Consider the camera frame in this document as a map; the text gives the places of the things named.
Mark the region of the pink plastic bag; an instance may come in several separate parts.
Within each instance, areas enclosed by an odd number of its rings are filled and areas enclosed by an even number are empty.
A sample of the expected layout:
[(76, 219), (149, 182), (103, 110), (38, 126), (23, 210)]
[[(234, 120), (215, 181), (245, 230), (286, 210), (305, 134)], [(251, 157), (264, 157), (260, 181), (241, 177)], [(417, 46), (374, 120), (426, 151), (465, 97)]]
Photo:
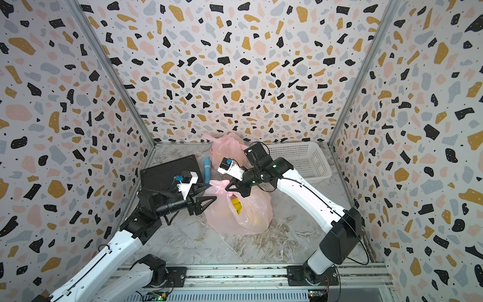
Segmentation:
[(205, 196), (216, 200), (204, 211), (208, 225), (222, 235), (255, 235), (265, 232), (273, 219), (271, 196), (257, 187), (248, 197), (226, 191), (228, 180), (211, 180)]
[(238, 135), (229, 133), (220, 138), (204, 135), (203, 139), (212, 143), (210, 160), (215, 170), (220, 167), (221, 161), (225, 157), (235, 159), (239, 166), (246, 166), (248, 164), (248, 159), (244, 152), (248, 147)]

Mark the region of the yellow banana bunch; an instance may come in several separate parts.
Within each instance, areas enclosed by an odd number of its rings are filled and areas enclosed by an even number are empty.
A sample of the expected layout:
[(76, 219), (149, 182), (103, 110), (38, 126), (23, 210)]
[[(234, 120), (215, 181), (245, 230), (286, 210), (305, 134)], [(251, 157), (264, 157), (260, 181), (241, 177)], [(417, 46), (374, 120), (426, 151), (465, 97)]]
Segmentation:
[(238, 198), (233, 197), (231, 199), (231, 203), (232, 203), (232, 205), (233, 205), (233, 207), (234, 207), (237, 215), (240, 215), (241, 214), (241, 211), (242, 211), (242, 208), (243, 208), (243, 205), (242, 205), (241, 201)]

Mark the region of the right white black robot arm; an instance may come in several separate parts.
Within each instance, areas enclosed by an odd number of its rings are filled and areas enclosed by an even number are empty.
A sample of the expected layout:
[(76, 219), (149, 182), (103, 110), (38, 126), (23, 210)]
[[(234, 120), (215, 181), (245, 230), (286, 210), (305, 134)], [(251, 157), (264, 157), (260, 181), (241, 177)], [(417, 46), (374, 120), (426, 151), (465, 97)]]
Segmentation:
[(329, 268), (342, 264), (362, 242), (361, 214), (355, 208), (347, 210), (331, 201), (305, 181), (286, 159), (273, 159), (263, 143), (254, 143), (244, 153), (251, 168), (240, 166), (231, 158), (221, 161), (218, 172), (232, 177), (225, 189), (248, 197), (253, 187), (269, 183), (290, 196), (315, 219), (326, 235), (303, 264), (303, 278), (310, 284), (318, 284)]

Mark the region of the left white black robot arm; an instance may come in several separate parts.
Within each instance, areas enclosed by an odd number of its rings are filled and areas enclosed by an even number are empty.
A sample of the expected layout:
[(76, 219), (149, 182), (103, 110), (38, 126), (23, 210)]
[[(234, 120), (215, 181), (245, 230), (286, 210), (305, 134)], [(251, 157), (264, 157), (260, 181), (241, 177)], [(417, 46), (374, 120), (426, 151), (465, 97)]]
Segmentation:
[(48, 297), (39, 294), (33, 301), (91, 301), (121, 264), (161, 228), (162, 217), (183, 209), (190, 215), (202, 214), (216, 200), (215, 196), (198, 196), (209, 187), (208, 184), (194, 184), (186, 197), (174, 191), (140, 190), (137, 207), (98, 255)]

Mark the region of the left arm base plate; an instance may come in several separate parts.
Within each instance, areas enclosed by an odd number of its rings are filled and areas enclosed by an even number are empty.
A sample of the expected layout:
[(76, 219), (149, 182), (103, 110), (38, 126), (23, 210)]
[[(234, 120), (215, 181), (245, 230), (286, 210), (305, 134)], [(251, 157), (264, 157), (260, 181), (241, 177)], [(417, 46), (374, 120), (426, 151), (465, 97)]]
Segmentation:
[(187, 267), (183, 266), (151, 268), (137, 264), (130, 272), (146, 275), (141, 277), (141, 286), (147, 288), (183, 288), (187, 277)]

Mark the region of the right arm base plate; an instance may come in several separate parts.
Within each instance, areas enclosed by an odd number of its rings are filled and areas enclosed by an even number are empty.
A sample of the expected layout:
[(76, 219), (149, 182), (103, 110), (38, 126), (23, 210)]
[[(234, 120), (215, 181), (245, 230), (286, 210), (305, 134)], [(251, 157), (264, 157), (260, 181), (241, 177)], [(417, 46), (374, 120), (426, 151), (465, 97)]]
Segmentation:
[(307, 265), (288, 266), (289, 286), (338, 286), (340, 284), (335, 267), (329, 267), (323, 274), (317, 274)]

